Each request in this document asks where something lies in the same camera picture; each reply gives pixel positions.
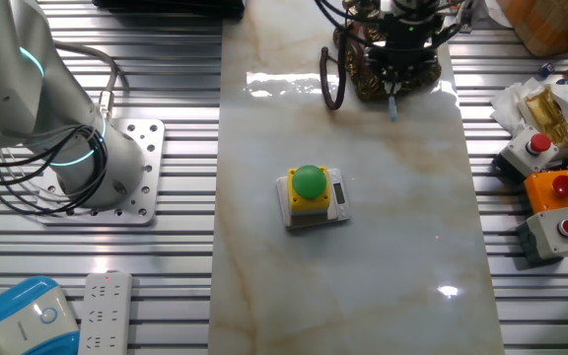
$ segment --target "cardboard box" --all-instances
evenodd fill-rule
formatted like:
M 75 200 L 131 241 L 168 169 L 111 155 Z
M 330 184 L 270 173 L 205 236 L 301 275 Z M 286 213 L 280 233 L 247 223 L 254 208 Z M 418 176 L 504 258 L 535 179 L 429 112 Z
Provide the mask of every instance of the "cardboard box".
M 533 55 L 568 51 L 568 0 L 497 1 Z

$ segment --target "blue light ring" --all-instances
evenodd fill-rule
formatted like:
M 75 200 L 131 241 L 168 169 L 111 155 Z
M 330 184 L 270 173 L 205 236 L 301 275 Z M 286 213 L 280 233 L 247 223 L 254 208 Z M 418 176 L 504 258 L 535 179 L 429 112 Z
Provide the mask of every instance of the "blue light ring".
M 102 137 L 105 138 L 105 133 L 107 133 L 107 122 L 105 121 L 105 119 L 103 118 L 103 134 Z M 69 167 L 69 166 L 73 166 L 76 165 L 80 162 L 85 161 L 87 158 L 91 157 L 92 154 L 94 154 L 94 151 L 89 151 L 89 153 L 85 154 L 83 157 L 76 159 L 73 162 L 69 162 L 69 163 L 51 163 L 52 166 L 54 167 Z

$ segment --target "metal rail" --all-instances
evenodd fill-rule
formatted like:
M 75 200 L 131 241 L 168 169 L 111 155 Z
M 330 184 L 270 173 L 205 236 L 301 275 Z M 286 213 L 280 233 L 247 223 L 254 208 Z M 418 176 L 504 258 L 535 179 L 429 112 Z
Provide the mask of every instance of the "metal rail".
M 74 312 L 80 313 L 88 273 L 127 271 L 138 281 L 131 309 L 131 354 L 205 355 L 221 23 L 186 14 L 109 12 L 96 9 L 91 0 L 39 3 L 56 39 L 116 57 L 128 80 L 116 92 L 116 117 L 158 118 L 166 124 L 159 217 L 147 229 L 47 229 L 11 214 L 0 203 L 0 293 L 43 274 L 63 286 Z M 527 212 L 521 205 L 523 194 L 489 167 L 510 139 L 490 118 L 489 99 L 532 77 L 545 60 L 530 57 L 510 30 L 474 30 L 450 46 L 507 353 L 568 354 L 568 258 L 526 269 L 513 233 Z M 96 98 L 108 68 L 95 59 L 61 55 Z M 549 61 L 561 74 L 568 55 Z

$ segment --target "display screen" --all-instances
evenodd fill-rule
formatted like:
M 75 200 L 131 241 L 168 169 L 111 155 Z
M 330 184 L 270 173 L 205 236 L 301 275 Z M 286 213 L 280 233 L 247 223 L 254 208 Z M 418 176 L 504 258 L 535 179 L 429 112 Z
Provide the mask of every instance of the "display screen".
M 336 203 L 337 204 L 345 203 L 345 196 L 343 196 L 343 189 L 341 188 L 340 183 L 336 183 L 334 185 L 334 193 L 336 193 Z

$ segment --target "metal bracket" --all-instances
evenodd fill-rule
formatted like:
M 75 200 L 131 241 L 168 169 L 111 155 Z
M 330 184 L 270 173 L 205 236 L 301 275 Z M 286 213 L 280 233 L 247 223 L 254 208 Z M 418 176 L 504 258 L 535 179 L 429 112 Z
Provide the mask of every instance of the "metal bracket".
M 472 32 L 472 16 L 475 8 L 474 0 L 466 0 L 461 4 L 458 11 L 461 25 L 460 34 L 470 34 Z
M 56 216 L 38 216 L 36 219 L 39 222 L 45 226 L 147 226 L 154 221 L 166 131 L 164 123 L 159 119 L 126 118 L 111 122 L 115 129 L 133 138 L 144 154 L 146 171 L 135 191 L 124 202 L 109 210 L 77 209 L 73 215 L 60 213 Z M 151 152 L 148 149 L 151 145 L 158 149 Z M 45 171 L 40 186 L 53 193 L 64 194 L 52 169 Z M 53 197 L 42 190 L 39 195 Z M 38 205 L 54 208 L 53 203 L 42 199 Z

